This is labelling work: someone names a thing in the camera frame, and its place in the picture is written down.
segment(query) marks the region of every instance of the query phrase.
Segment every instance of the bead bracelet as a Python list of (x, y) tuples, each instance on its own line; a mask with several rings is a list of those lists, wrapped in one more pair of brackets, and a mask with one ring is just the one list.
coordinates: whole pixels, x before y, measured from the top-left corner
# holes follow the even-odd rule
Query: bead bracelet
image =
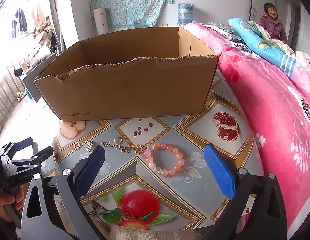
[[(151, 156), (153, 150), (166, 149), (170, 151), (172, 154), (176, 155), (177, 164), (174, 168), (165, 170), (156, 166), (156, 162), (154, 162), (154, 158)], [(145, 150), (144, 155), (146, 156), (146, 161), (148, 163), (149, 168), (154, 171), (154, 173), (161, 174), (162, 176), (174, 176), (175, 172), (179, 172), (182, 170), (182, 166), (185, 161), (183, 159), (183, 154), (178, 151), (178, 148), (173, 147), (171, 144), (166, 143), (154, 143), (147, 146), (147, 150)]]

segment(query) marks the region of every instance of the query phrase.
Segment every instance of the pillow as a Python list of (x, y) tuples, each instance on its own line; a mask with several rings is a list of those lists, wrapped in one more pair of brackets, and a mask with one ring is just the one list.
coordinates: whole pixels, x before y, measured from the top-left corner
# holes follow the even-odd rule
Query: pillow
[(260, 31), (245, 20), (241, 18), (234, 18), (228, 20), (228, 22), (230, 26), (239, 33), (246, 45), (252, 51), (279, 67), (289, 78), (292, 77), (293, 69), (296, 63), (295, 59), (287, 56), (278, 47), (269, 46), (267, 42), (261, 38), (262, 36)]
[(217, 33), (226, 36), (226, 38), (230, 41), (244, 43), (243, 39), (239, 36), (239, 34), (228, 25), (217, 22), (210, 22), (207, 24), (203, 24), (203, 26), (211, 28)]

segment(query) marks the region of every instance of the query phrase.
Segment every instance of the blue gripper pad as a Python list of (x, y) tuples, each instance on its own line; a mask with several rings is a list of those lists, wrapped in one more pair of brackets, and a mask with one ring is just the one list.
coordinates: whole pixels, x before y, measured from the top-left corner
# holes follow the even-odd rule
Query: blue gripper pad
[(76, 188), (74, 197), (76, 200), (79, 200), (80, 197), (87, 194), (96, 179), (96, 176), (105, 161), (105, 149), (98, 145), (85, 160), (87, 160), (87, 163), (79, 172), (74, 182)]
[(235, 194), (235, 182), (231, 173), (223, 163), (219, 154), (212, 144), (208, 144), (204, 148), (204, 159), (211, 170), (220, 190), (229, 199)]

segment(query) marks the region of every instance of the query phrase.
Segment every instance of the elderly woman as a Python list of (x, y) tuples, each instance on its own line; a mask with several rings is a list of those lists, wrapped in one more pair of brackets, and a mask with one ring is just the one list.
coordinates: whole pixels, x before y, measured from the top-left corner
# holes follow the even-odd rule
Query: elderly woman
[(259, 16), (258, 25), (267, 30), (273, 40), (280, 40), (287, 43), (284, 25), (278, 19), (277, 10), (272, 3), (268, 2), (264, 4), (264, 11)]

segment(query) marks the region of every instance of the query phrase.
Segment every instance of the pink blanket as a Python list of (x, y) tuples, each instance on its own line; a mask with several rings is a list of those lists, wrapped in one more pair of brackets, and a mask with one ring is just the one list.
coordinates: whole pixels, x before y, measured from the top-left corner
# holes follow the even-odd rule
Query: pink blanket
[(184, 28), (219, 56), (218, 68), (255, 132), (264, 171), (279, 181), (290, 238), (310, 211), (310, 100), (245, 45), (197, 23)]

